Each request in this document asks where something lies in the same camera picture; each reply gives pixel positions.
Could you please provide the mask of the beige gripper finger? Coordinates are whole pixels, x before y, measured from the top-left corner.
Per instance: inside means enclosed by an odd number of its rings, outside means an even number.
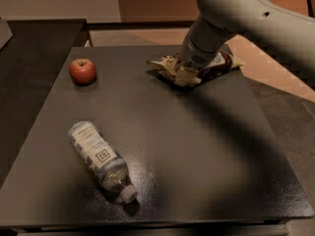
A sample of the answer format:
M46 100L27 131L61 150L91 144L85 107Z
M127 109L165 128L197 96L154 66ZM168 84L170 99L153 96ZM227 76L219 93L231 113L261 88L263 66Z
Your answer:
M195 68L179 65L175 68L174 83L180 87L194 87L201 82L197 75Z

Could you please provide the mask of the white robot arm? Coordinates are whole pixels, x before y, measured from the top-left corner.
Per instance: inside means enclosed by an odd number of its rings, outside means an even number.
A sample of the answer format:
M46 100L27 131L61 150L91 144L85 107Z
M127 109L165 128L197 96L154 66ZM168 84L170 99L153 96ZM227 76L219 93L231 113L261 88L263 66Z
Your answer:
M199 16L181 47L184 63L208 66L240 34L300 80L315 87L315 19L269 0L197 0Z

